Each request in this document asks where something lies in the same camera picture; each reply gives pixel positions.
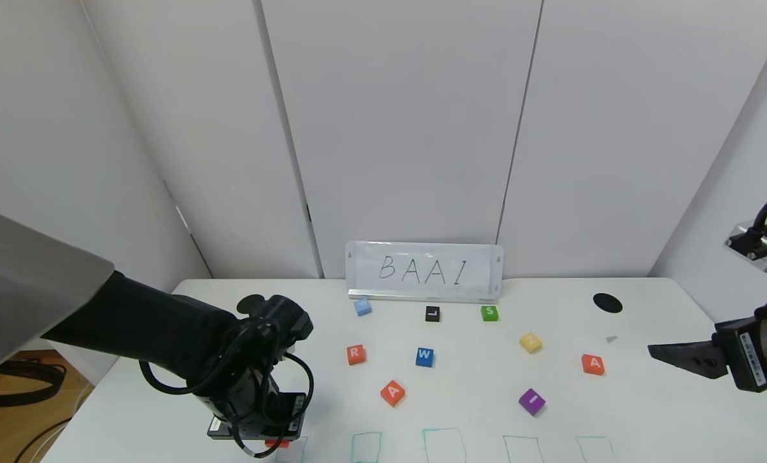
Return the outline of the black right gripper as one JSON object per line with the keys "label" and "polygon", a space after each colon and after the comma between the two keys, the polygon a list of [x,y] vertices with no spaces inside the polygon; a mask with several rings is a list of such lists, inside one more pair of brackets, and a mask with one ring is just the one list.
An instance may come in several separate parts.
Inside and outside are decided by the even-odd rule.
{"label": "black right gripper", "polygon": [[692,374],[716,380],[728,374],[737,389],[767,390],[767,302],[753,316],[715,324],[713,341],[648,345],[649,355]]}

